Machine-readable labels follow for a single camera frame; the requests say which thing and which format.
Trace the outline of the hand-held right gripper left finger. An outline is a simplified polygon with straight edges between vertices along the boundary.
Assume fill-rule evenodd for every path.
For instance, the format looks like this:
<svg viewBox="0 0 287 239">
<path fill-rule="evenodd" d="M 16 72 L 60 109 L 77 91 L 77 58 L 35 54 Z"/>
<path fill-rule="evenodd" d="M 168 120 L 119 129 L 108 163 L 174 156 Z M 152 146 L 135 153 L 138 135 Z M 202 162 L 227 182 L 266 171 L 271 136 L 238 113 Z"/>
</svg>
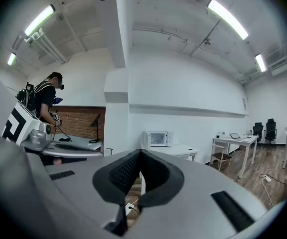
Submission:
<svg viewBox="0 0 287 239">
<path fill-rule="evenodd" d="M 49 174 L 73 171 L 73 175 L 53 182 L 96 236 L 140 236 L 140 218 L 128 227 L 125 211 L 126 196 L 140 172 L 140 160 L 140 150 L 135 150 L 46 169 Z"/>
</svg>

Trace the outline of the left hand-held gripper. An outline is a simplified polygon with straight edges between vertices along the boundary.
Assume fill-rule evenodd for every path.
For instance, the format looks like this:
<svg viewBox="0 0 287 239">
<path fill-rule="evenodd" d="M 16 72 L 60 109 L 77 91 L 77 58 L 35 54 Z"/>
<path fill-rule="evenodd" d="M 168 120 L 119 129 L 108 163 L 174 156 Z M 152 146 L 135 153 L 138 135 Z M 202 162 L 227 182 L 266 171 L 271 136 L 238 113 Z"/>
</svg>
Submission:
<svg viewBox="0 0 287 239">
<path fill-rule="evenodd" d="M 50 124 L 41 122 L 21 102 L 17 102 L 8 117 L 1 135 L 4 139 L 43 155 L 64 158 L 101 158 L 100 151 L 73 145 L 69 142 L 51 142 Z"/>
</svg>

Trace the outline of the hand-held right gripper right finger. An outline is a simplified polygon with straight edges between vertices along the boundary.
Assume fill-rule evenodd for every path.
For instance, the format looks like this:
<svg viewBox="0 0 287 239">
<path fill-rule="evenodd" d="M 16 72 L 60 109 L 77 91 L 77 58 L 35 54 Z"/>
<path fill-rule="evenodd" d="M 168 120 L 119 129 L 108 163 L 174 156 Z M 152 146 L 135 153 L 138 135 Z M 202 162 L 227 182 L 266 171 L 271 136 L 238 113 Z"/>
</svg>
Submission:
<svg viewBox="0 0 287 239">
<path fill-rule="evenodd" d="M 255 239 L 258 221 L 267 213 L 251 192 L 208 165 L 153 151 L 178 167 L 184 183 L 167 204 L 144 208 L 136 222 L 138 239 Z M 212 194 L 226 192 L 254 221 L 238 232 Z"/>
</svg>

